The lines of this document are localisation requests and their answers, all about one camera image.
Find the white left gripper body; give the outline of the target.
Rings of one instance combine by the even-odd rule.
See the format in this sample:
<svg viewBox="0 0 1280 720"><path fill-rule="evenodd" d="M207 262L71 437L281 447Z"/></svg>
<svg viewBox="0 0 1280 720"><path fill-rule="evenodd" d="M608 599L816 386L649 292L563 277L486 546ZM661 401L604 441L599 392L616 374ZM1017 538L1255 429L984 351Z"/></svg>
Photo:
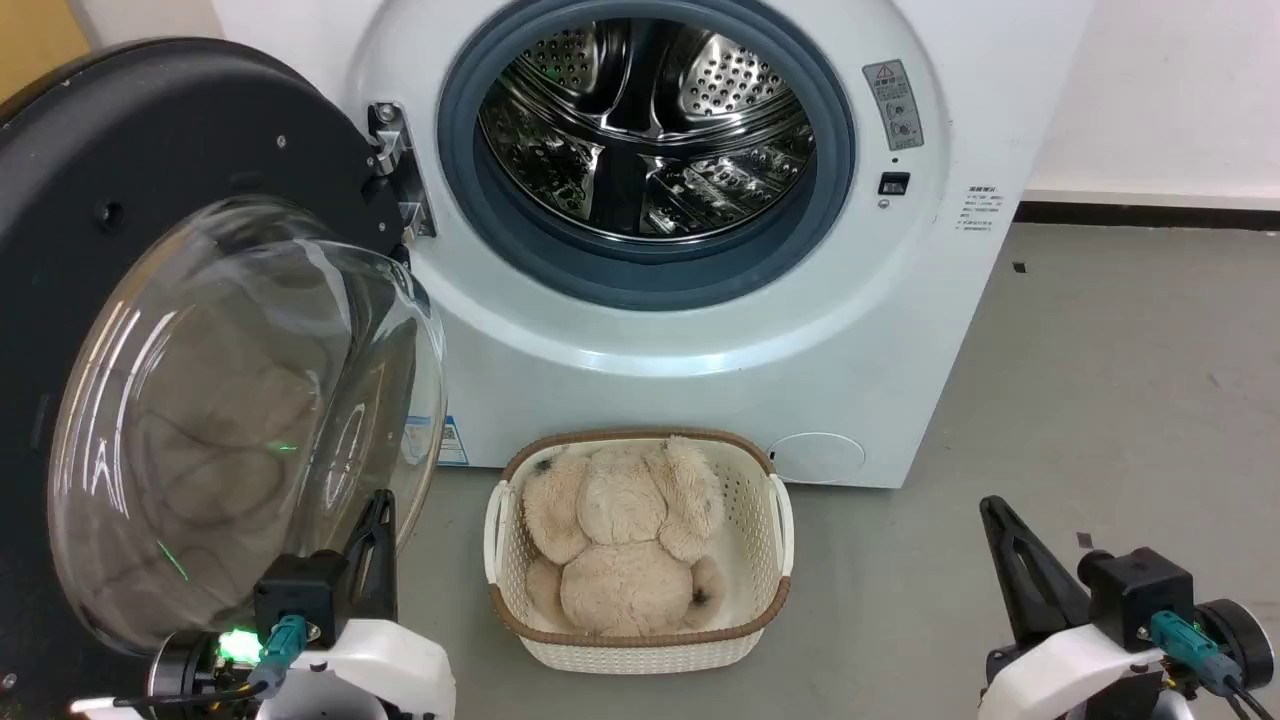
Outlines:
<svg viewBox="0 0 1280 720"><path fill-rule="evenodd" d="M453 719L456 683L445 650L398 623L351 619L330 648L306 650L260 719Z"/></svg>

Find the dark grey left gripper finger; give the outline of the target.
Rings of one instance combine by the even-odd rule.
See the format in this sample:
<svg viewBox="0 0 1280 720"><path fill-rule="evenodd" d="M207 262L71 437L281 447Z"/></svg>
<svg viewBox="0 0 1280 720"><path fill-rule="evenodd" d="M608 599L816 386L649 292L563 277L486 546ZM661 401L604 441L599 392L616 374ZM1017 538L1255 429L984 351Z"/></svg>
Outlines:
<svg viewBox="0 0 1280 720"><path fill-rule="evenodd" d="M374 495L374 609L378 616L398 618L396 573L396 497L390 489Z"/></svg>
<svg viewBox="0 0 1280 720"><path fill-rule="evenodd" d="M349 614L383 619L383 491L375 489L346 542Z"/></svg>

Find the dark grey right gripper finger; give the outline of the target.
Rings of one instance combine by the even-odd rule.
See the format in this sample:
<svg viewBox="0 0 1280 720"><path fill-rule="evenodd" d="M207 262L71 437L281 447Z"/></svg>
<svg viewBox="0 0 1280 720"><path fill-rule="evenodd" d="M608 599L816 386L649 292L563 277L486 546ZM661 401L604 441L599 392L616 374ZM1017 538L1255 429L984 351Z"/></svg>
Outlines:
<svg viewBox="0 0 1280 720"><path fill-rule="evenodd" d="M1059 632L1087 625L1091 600L1071 573L1027 528L1027 544L1021 556L1030 575L1028 646L1037 646Z"/></svg>
<svg viewBox="0 0 1280 720"><path fill-rule="evenodd" d="M1027 525L1000 496L987 496L979 502L979 515L986 530L1014 643L1025 648L1030 639L1030 575L1021 551L1025 548Z"/></svg>

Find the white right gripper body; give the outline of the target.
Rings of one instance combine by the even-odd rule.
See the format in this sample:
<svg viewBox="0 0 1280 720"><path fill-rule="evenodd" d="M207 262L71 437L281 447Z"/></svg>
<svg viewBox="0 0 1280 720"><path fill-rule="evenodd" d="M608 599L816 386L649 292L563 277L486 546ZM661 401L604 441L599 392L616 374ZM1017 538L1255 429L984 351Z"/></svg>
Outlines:
<svg viewBox="0 0 1280 720"><path fill-rule="evenodd" d="M1039 644L993 650L986 659L987 687L979 719L1167 719L1164 651L1149 628L1125 650L1094 625L1056 633Z"/></svg>

